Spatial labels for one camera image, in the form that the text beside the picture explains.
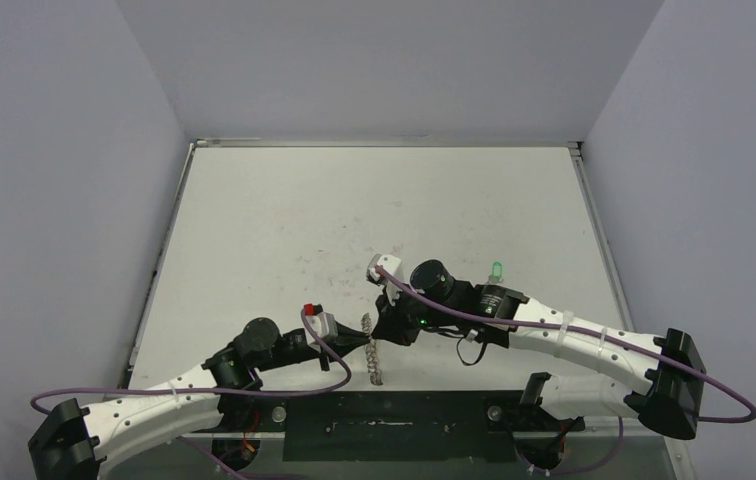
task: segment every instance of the cable tie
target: cable tie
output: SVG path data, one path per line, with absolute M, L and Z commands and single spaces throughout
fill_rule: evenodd
M 563 322 L 561 323 L 561 329 L 558 331 L 558 344 L 555 347 L 555 358 L 561 358 L 561 348 L 563 348 L 563 341 L 566 338 L 566 330 L 569 328 L 569 324 L 572 323 L 572 319 L 575 318 L 575 314 L 569 310 L 564 310 Z
M 602 328 L 599 335 L 599 350 L 596 352 L 596 371 L 602 373 L 602 350 L 605 348 L 605 336 L 608 334 L 608 327 Z
M 171 380 L 166 381 L 166 385 L 169 385 L 169 389 L 172 390 L 172 398 L 175 399 L 175 410 L 181 409 L 181 399 L 178 398 L 178 392 L 175 390 L 175 385 L 172 384 Z

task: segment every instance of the black cable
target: black cable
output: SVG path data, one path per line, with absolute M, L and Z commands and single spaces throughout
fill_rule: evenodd
M 464 341 L 465 339 L 466 337 L 459 338 L 457 345 L 455 345 L 455 351 L 458 352 L 458 358 L 460 359 L 460 363 L 462 363 L 466 367 L 472 367 L 472 366 L 478 365 L 478 362 L 480 362 L 481 359 L 484 358 L 484 352 L 487 351 L 488 342 L 481 342 L 481 350 L 478 352 L 478 358 L 476 358 L 474 362 L 469 363 L 466 360 L 464 360 L 463 356 L 461 356 L 460 354 L 460 342 Z
M 423 327 L 422 329 L 428 333 L 436 333 L 437 335 L 440 335 L 441 337 L 454 338 L 454 339 L 466 338 L 466 334 L 464 334 L 460 330 L 452 330 L 450 328 L 441 328 L 441 327 Z
M 555 438 L 552 439 L 552 441 L 546 445 L 546 448 L 543 449 L 543 453 L 547 453 L 549 450 L 552 449 L 552 447 L 557 446 L 561 439 L 566 436 L 567 433 L 572 431 L 573 428 L 575 428 L 576 425 L 578 425 L 578 422 L 580 422 L 584 417 L 575 417 L 572 419 L 572 422 L 569 423 L 569 425 L 566 426 L 565 429 L 561 431 L 561 433 L 555 435 Z

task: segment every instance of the white tabletop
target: white tabletop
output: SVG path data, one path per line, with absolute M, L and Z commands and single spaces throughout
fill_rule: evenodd
M 199 148 L 144 322 L 130 386 L 147 388 L 224 347 L 255 317 L 282 332 L 322 303 L 360 328 L 380 289 L 375 253 L 409 274 L 437 258 L 458 279 L 503 285 L 587 320 L 623 328 L 566 148 Z M 477 345 L 461 346 L 474 358 Z M 411 347 L 379 342 L 384 386 L 362 349 L 347 390 L 521 389 L 539 371 L 591 373 L 535 352 L 491 346 L 464 367 L 455 342 L 422 333 Z M 318 362 L 264 372 L 265 389 L 305 389 L 342 376 Z

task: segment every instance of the gray wall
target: gray wall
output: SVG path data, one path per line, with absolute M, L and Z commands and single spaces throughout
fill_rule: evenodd
M 756 2 L 667 0 L 584 153 L 637 327 L 692 333 L 756 403 Z M 701 478 L 756 478 L 756 421 L 690 448 Z
M 187 132 L 578 140 L 661 0 L 118 0 Z
M 113 0 L 0 1 L 0 478 L 32 394 L 119 378 L 185 142 Z

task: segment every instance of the screw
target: screw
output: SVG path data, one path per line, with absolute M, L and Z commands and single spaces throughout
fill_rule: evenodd
M 272 409 L 272 421 L 281 423 L 287 418 L 287 409 L 281 406 Z
M 499 407 L 498 405 L 493 405 L 492 407 L 487 409 L 487 418 L 494 422 L 498 422 L 502 419 L 502 407 Z

